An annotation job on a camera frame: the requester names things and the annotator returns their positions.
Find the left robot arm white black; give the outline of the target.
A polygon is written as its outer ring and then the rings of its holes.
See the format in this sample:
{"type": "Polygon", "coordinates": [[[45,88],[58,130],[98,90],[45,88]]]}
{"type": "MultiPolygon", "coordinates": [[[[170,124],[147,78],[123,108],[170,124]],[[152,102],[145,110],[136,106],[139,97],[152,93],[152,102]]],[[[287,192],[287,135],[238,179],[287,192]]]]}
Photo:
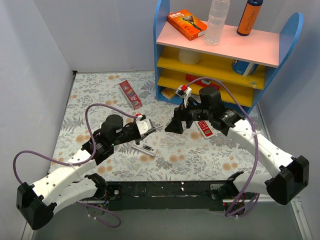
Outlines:
{"type": "Polygon", "coordinates": [[[110,157],[115,146],[131,141],[139,143],[155,130],[145,115],[138,115],[128,124],[124,124],[123,118],[117,114],[109,115],[93,132],[94,138],[87,141],[65,166],[32,184],[24,182],[17,188],[17,209],[32,230],[39,230],[57,212],[77,201],[104,199],[107,182],[98,174],[75,181],[110,157]]]}

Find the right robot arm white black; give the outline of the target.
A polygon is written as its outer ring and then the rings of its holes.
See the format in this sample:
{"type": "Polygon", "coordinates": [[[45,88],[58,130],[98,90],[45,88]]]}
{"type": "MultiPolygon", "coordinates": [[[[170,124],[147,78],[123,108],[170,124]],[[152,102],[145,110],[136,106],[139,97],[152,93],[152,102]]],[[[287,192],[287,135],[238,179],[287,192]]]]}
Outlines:
{"type": "Polygon", "coordinates": [[[275,202],[287,205],[309,184],[310,163],[304,156],[294,157],[254,131],[248,119],[236,109],[225,107],[220,92],[212,86],[199,91],[200,102],[191,96],[191,88],[180,85],[176,94],[182,103],[173,112],[166,132],[182,134],[182,123],[208,121],[211,126],[257,157],[268,171],[246,176],[237,173],[227,180],[226,192],[237,199],[244,192],[269,195],[275,202]]]}

